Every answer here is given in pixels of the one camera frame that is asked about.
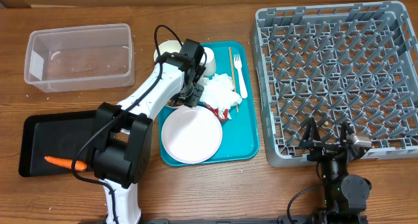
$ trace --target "white fork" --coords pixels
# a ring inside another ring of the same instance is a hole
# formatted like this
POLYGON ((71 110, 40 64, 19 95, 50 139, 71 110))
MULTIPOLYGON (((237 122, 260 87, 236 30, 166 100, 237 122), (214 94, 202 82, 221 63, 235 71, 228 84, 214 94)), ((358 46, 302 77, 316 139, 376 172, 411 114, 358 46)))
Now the white fork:
POLYGON ((234 67, 238 71, 238 79, 240 82, 240 94, 243 99, 248 97, 246 83, 244 81, 244 77, 242 76, 242 63, 240 54, 234 55, 234 67))

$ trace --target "chopstick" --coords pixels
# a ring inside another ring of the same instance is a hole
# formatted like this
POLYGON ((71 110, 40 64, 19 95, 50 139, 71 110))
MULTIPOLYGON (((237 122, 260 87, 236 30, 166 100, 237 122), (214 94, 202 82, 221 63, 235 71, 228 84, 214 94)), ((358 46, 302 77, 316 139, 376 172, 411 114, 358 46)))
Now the chopstick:
MULTIPOLYGON (((231 72, 233 74, 233 84, 234 84, 234 92, 236 93, 236 85, 235 85, 235 74, 234 74, 234 63, 233 63, 233 54, 231 52, 231 47, 229 47, 229 61, 231 62, 231 72)), ((236 112, 238 113, 238 103, 236 104, 236 112)))

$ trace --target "orange carrot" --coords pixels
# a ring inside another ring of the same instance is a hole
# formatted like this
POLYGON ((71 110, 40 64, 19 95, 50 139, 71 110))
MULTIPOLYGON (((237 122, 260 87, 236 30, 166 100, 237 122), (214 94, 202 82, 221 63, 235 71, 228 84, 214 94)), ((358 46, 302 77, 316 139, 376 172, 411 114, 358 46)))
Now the orange carrot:
MULTIPOLYGON (((72 159, 61 159, 52 156, 45 156, 45 160, 53 165, 57 165, 64 168, 71 169, 72 159)), ((84 172, 87 169, 87 165, 83 161, 76 162, 76 171, 77 172, 84 172)))

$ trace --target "dish rack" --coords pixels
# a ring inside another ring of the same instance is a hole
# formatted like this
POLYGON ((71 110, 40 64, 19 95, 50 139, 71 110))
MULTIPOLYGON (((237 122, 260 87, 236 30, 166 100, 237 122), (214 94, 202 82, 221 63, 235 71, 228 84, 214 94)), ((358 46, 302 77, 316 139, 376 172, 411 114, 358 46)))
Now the dish rack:
POLYGON ((343 121, 369 135, 364 158, 418 156, 418 45, 402 3, 263 8, 250 36, 272 166, 312 164, 298 148, 310 117, 323 142, 338 143, 343 121))

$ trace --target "blue tray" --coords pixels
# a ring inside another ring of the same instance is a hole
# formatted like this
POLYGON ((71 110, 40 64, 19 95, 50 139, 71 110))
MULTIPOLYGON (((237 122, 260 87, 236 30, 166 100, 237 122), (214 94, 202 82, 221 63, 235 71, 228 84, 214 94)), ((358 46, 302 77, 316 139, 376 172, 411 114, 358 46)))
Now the blue tray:
MULTIPOLYGON (((248 97, 243 99, 239 107, 239 113, 236 112, 236 107, 229 110, 232 120, 227 120, 225 123, 221 122, 223 130, 223 138, 219 150, 207 161, 200 164, 219 163, 226 161, 237 161, 243 159, 251 159, 254 157, 260 148, 259 134, 257 130, 257 120, 255 119, 255 109, 253 102, 253 93, 251 92, 251 82, 249 80, 248 66, 246 59, 246 52, 241 44, 234 41, 211 42, 202 44, 204 47, 211 48, 215 53, 216 59, 216 73, 231 74, 231 64, 229 61, 229 49, 231 47, 232 53, 240 54, 242 62, 242 75, 246 83, 248 97)), ((237 92, 239 93, 238 73, 234 69, 235 82, 237 85, 237 92)), ((167 117, 174 111, 169 107, 164 107, 158 114, 158 128, 160 138, 161 158, 168 165, 179 167, 187 164, 178 162, 173 159, 164 149, 161 140, 161 129, 167 117)))

